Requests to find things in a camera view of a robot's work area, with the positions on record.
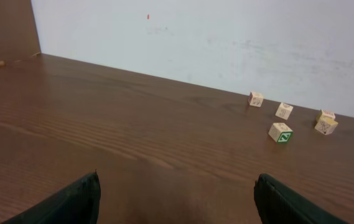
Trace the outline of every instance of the block with green letter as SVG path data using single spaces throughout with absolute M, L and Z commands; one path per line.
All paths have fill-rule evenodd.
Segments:
M 268 134 L 278 144 L 287 144 L 293 136 L 293 130 L 285 123 L 273 123 Z

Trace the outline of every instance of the wood grain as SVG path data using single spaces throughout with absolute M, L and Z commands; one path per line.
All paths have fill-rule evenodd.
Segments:
M 95 169 L 98 223 L 260 223 L 266 172 L 354 223 L 354 118 L 41 55 L 0 69 L 0 221 Z M 271 125 L 294 130 L 287 145 Z
M 40 52 L 30 0 L 0 0 L 0 61 L 13 62 Z

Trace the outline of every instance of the toy block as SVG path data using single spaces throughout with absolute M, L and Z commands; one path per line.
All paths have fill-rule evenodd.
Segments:
M 336 116 L 333 112 L 328 110 L 320 110 L 318 117 L 316 117 L 316 121 L 319 121 L 320 118 L 331 118 L 336 119 Z
M 249 105 L 260 107 L 263 103 L 264 97 L 260 93 L 254 91 L 250 92 Z
M 287 105 L 285 103 L 281 103 L 275 115 L 283 119 L 288 119 L 292 110 L 293 110 L 293 106 Z
M 293 136 L 293 130 L 285 123 L 273 123 L 268 134 L 278 144 L 287 144 Z
M 322 134 L 328 135 L 332 134 L 334 129 L 337 127 L 338 122 L 329 117 L 320 118 L 318 123 L 315 125 L 315 129 Z

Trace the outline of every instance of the white wall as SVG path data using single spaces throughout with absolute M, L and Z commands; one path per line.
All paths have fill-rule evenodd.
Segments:
M 354 116 L 354 0 L 32 3 L 45 54 Z

